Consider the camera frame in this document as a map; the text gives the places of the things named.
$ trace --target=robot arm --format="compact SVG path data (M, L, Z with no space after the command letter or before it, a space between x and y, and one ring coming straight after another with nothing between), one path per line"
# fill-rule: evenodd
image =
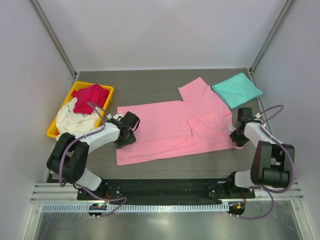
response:
M116 114L105 123L105 126L91 131L98 133L90 135L91 132L88 132L86 138L79 140L69 149L69 154L63 163L62 178L70 184L78 184L91 191L97 191L102 179L86 168L88 154L110 142L114 142L117 149L134 143L136 138L132 129L137 129L139 123L140 119L135 114L127 112L125 116ZM65 149L78 137L67 132L60 136L46 163L48 169L59 174Z
M234 185L240 188L249 188L253 185L285 188L292 177L292 166L289 157L277 143L282 144L292 160L294 160L295 148L292 145L271 140L275 138L261 124L259 119L253 117L251 108L238 109L236 130L230 137L238 147L251 141L256 151L251 169L235 173Z

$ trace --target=pink shirt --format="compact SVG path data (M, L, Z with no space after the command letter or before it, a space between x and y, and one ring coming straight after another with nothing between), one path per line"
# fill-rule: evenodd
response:
M116 150L117 165L235 148L232 114L201 77L178 89L183 101L118 107L140 118L136 142Z

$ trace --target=pink cloth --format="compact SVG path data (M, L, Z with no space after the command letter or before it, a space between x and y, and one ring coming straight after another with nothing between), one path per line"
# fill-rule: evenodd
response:
M140 118L136 142L116 150L117 165L235 148L232 113L202 78L178 89L183 101L118 107Z
M103 108L109 93L109 90L102 88L98 84L73 91L72 97L77 98L73 112L76 114L92 114L94 110L88 105L88 102L97 104Z

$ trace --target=metal frame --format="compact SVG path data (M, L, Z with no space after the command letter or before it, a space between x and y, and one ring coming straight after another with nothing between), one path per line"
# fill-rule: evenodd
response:
M259 88L258 85L257 85L256 79L255 79L254 73L251 72L249 68L247 69L247 71L248 71L248 74L249 74L249 77L250 77L251 82L252 82L257 88ZM260 110L261 110L261 111L264 111L264 110L265 110L265 107L264 107L263 101L262 101L262 99L261 99L260 96L257 97L257 101L258 101ZM266 115L265 112L262 113L262 118L263 118L264 120L267 119L267 115ZM271 129L271 126L270 126L269 122L267 121L265 124L266 124L266 127L265 127L265 128L273 135L273 130Z
M33 6L34 10L36 11L38 17L40 18L40 21L42 22L46 32L48 33L49 37L51 38L54 46L56 47L57 51L59 52L60 56L62 57L64 63L66 64L67 68L69 69L72 76L76 77L76 71L74 67L72 66L64 48L62 47L57 35L55 34L55 31L53 30L49 20L47 19L46 14L42 10L38 0L29 0L31 5Z
M287 18L288 14L290 13L292 7L294 6L296 0L287 0L285 4L282 7L282 10L280 11L276 21L274 22L270 32L268 33L264 43L262 44L262 47L256 56L252 67L249 69L250 73L253 73L256 69L258 64L260 63L262 57L264 56L265 52L267 51L268 47L270 46L271 42L275 38L276 34L280 30L282 24L284 23L285 19Z
M37 227L40 221L41 211L43 208L42 203L30 203L30 206L32 207L29 221L26 226L23 240L32 240L36 236Z
M247 201L269 201L269 195L262 189L254 190L255 198L247 199ZM59 183L37 183L31 196L31 204L43 203L103 203L101 200L77 200L78 190L72 184L66 184L61 188ZM297 181L285 193L274 194L272 196L275 201L283 200L303 200L303 194ZM243 199L221 199L222 202L241 202Z
M319 239L313 231L315 226L313 226L313 223L310 220L309 208L306 201L292 200L291 205L303 239Z

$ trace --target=black mounting plate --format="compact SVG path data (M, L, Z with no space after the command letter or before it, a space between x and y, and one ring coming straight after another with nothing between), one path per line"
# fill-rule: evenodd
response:
M230 191L227 178L190 179L104 179L94 192L102 198L127 197L127 205L170 206L170 205L215 205L223 199L254 199L254 191L240 188ZM83 190L77 199L96 200Z

